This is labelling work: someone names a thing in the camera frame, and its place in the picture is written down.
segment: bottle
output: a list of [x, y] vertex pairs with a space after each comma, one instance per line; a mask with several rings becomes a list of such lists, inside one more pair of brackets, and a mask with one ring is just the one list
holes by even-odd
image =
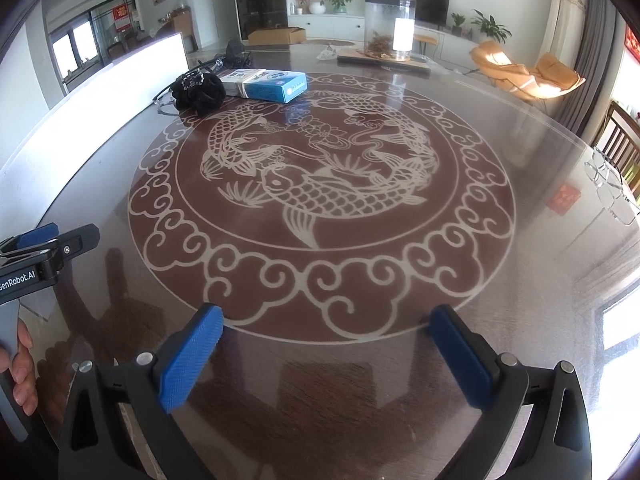
[[185, 10], [191, 10], [191, 7], [187, 3], [187, 0], [178, 0], [178, 10], [184, 12]]

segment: human hand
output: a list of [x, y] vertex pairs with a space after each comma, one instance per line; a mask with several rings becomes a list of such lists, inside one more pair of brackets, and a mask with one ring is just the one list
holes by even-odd
[[33, 357], [29, 350], [33, 348], [33, 339], [24, 322], [18, 320], [18, 353], [13, 363], [9, 360], [9, 354], [0, 348], [0, 373], [9, 368], [14, 378], [14, 399], [26, 415], [33, 415], [38, 407], [38, 394], [36, 393], [36, 374], [33, 365]]

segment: red sign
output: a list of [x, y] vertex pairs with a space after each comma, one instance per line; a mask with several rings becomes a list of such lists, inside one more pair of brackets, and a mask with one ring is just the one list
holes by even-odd
[[631, 32], [629, 27], [626, 28], [625, 45], [640, 63], [640, 43], [638, 43], [638, 38]]
[[131, 20], [129, 19], [129, 9], [126, 4], [121, 4], [117, 7], [113, 7], [113, 21], [116, 25], [116, 32], [122, 32], [131, 27]]
[[551, 209], [551, 211], [558, 213], [560, 216], [564, 216], [565, 213], [578, 202], [580, 195], [580, 190], [575, 189], [575, 187], [570, 184], [564, 183], [558, 191], [556, 191], [556, 194], [549, 199], [546, 206]]

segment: glass tabletop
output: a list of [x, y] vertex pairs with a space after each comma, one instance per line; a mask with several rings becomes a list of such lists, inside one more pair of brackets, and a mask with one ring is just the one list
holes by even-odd
[[608, 478], [640, 433], [640, 236], [600, 203], [591, 149], [468, 77], [323, 49], [254, 50], [308, 74], [289, 105], [147, 108], [51, 205], [42, 223], [102, 237], [24, 300], [51, 431], [74, 363], [132, 360], [211, 301], [225, 331], [174, 417], [217, 478], [435, 478], [479, 416], [424, 330], [450, 303], [498, 352], [575, 365]]

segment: white vase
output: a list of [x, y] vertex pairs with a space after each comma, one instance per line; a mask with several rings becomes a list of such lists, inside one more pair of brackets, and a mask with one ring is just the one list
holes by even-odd
[[311, 2], [309, 4], [309, 12], [312, 14], [324, 14], [326, 12], [326, 6], [322, 2]]

